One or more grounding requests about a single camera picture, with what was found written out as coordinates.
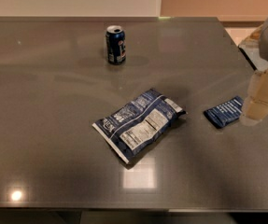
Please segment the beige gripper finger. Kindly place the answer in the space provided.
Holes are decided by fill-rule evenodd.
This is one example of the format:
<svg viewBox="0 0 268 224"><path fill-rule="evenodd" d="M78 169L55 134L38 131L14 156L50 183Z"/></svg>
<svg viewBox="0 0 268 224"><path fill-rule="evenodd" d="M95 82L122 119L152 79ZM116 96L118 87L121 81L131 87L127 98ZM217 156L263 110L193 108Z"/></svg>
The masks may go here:
<svg viewBox="0 0 268 224"><path fill-rule="evenodd" d="M268 105L255 103L251 97L247 97L242 106L242 117L255 121L261 121L268 115Z"/></svg>

